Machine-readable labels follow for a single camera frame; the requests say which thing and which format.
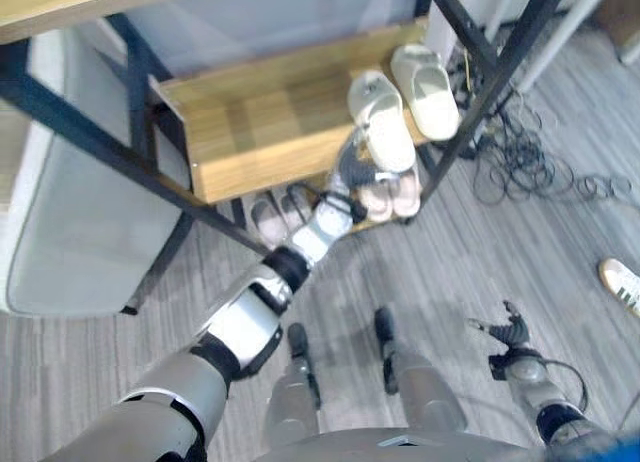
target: white wall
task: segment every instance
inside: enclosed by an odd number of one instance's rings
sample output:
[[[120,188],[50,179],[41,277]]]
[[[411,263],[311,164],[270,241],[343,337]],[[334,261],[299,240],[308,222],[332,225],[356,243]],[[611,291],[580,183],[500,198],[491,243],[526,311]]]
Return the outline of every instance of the white wall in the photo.
[[[461,1],[481,25],[497,2]],[[526,2],[514,0],[507,19],[517,18]],[[415,0],[174,0],[128,15],[169,70],[183,75],[407,20],[414,4]],[[443,27],[432,17],[430,38],[451,45],[451,34]]]

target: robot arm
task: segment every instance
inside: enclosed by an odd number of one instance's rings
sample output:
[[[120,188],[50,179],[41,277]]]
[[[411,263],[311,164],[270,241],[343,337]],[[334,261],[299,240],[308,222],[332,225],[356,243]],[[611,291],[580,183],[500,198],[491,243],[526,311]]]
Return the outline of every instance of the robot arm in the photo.
[[[472,327],[508,347],[505,354],[489,356],[494,380],[508,382],[514,402],[537,428],[545,444],[562,445],[583,436],[604,435],[553,383],[546,367],[550,361],[530,347],[524,319],[511,302],[504,301],[504,305],[509,313],[509,325],[469,319]]]
[[[311,220],[232,284],[193,341],[46,462],[206,460],[231,382],[257,373],[267,361],[282,338],[279,319],[293,294],[353,225],[350,187],[355,179],[375,177],[372,171],[344,171],[345,154],[355,154],[363,137],[356,129],[347,140]]]

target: slipper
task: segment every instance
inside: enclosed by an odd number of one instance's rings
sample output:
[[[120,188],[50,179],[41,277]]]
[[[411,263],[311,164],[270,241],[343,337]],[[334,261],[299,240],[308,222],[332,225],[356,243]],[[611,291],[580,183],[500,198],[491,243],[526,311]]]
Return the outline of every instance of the slipper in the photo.
[[[351,117],[365,127],[367,148],[379,169],[404,172],[416,160],[413,139],[402,114],[402,97],[382,72],[368,70],[347,95]]]
[[[272,189],[276,201],[280,205],[280,211],[290,232],[303,225],[311,218],[311,207],[304,193],[296,188],[285,189],[280,187]]]
[[[386,222],[393,214],[391,194],[386,183],[380,182],[358,189],[358,198],[367,209],[367,219],[372,222]]]
[[[429,140],[451,139],[460,114],[440,56],[422,45],[403,45],[393,53],[391,72],[420,132]]]
[[[413,164],[411,170],[394,180],[390,186],[393,212],[398,217],[413,217],[420,210],[420,179],[418,165]]]
[[[270,249],[276,248],[287,237],[288,230],[284,219],[278,213],[267,194],[255,196],[249,204],[249,229],[257,232],[260,240]]]

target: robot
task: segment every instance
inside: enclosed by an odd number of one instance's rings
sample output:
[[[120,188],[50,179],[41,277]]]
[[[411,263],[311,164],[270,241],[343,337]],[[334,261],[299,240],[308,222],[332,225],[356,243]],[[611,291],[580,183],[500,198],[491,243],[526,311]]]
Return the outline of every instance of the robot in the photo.
[[[328,190],[311,219],[222,295],[192,342],[160,361],[119,403],[46,462],[196,462],[222,418],[234,381],[257,374],[283,339],[280,316],[329,249],[366,211],[351,190],[398,174],[380,173],[358,158],[366,131],[356,128],[338,155]],[[489,357],[494,378],[551,450],[524,449],[465,433],[466,418],[451,388],[420,354],[398,343],[388,309],[375,314],[385,389],[399,393],[407,428],[318,433],[320,404],[304,328],[288,330],[292,361],[276,383],[267,411],[272,451],[260,461],[287,460],[575,460],[619,443],[590,422],[550,380],[544,359],[529,346],[522,316],[505,303],[510,325],[471,324],[503,342]]]

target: sneaker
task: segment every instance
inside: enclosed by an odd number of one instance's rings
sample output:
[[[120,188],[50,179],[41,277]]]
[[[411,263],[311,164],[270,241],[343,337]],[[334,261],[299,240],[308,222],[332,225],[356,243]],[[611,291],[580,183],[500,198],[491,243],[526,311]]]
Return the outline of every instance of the sneaker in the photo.
[[[598,273],[607,290],[640,317],[640,277],[616,259],[600,262]]]

